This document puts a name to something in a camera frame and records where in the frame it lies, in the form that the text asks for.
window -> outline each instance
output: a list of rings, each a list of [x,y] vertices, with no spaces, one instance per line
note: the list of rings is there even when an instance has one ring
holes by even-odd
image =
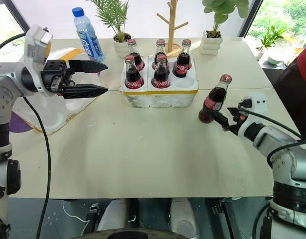
[[[16,12],[11,13],[7,7],[8,3],[11,2],[0,3],[0,44],[12,36],[24,33],[23,25],[20,26],[19,19],[14,17],[14,14],[18,14],[18,12],[15,9]],[[23,56],[23,47],[24,37],[7,44],[0,50],[0,62],[17,62]]]
[[[246,36],[252,50],[262,45],[260,39],[272,25],[286,32],[284,39],[279,39],[269,51],[278,51],[285,58],[292,55],[294,49],[305,47],[306,0],[263,0]]]

red bottle cap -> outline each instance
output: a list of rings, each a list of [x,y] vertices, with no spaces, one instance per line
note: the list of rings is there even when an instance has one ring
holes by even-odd
[[[133,55],[125,56],[125,61],[131,61],[131,60],[134,60],[134,56]]]
[[[220,80],[230,83],[232,81],[232,77],[229,74],[223,74],[221,76]]]
[[[183,40],[183,45],[187,45],[187,46],[190,46],[192,43],[192,41],[190,41],[189,39],[185,39]]]
[[[127,40],[127,44],[128,45],[134,45],[134,44],[136,44],[136,40],[135,39],[129,39],[129,40]]]
[[[159,39],[156,41],[157,45],[165,45],[165,40],[164,39]]]
[[[159,60],[159,61],[164,61],[164,60],[166,60],[166,56],[163,55],[163,54],[159,54],[159,55],[157,56],[157,60]]]

blue bottle cap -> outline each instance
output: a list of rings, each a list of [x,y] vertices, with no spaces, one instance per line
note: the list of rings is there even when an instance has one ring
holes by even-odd
[[[84,11],[81,7],[75,7],[74,9],[72,9],[72,13],[74,16],[84,16]]]

white table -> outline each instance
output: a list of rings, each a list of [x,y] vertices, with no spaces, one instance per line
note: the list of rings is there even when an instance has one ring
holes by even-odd
[[[217,56],[200,54],[200,38],[192,38],[191,55],[195,59],[199,89],[210,90],[224,73],[232,75],[230,89],[260,89],[273,88],[257,60],[242,38],[226,37],[221,44]],[[154,55],[156,39],[137,39],[137,46],[142,56]],[[183,38],[176,38],[174,42],[181,44]],[[111,39],[100,39],[101,48],[105,54],[104,63],[108,69],[101,73],[104,86],[110,90],[118,90],[124,59],[117,58],[112,47]],[[52,50],[66,47],[82,48],[78,39],[53,40]]]
[[[272,117],[296,128],[273,89]],[[230,89],[222,113],[248,89]],[[49,137],[52,154],[50,198],[232,197],[271,195],[266,159],[198,112],[209,90],[200,90],[188,108],[136,109],[118,91],[97,98]],[[43,198],[47,154],[43,135],[11,134],[12,159],[19,160],[22,187],[15,197]]]

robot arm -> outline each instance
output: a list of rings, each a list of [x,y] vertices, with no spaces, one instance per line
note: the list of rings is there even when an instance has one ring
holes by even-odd
[[[41,93],[55,94],[65,99],[97,97],[108,89],[92,84],[75,85],[71,76],[75,72],[97,73],[107,66],[92,60],[71,60],[67,68],[63,60],[46,61],[51,48],[52,35],[34,25],[26,34],[24,63],[0,63],[0,239],[8,237],[7,196],[21,187],[19,162],[9,159],[11,110],[18,97]]]
[[[296,142],[273,126],[255,122],[255,117],[242,111],[244,102],[239,103],[238,108],[228,108],[236,122],[234,125],[229,125],[228,119],[217,111],[211,113],[212,117],[225,131],[252,141],[265,157],[281,146]],[[306,150],[296,146],[277,151],[268,164],[275,181],[270,203],[273,216],[265,218],[263,238],[288,239],[294,238],[290,236],[294,233],[295,238],[306,239]]]

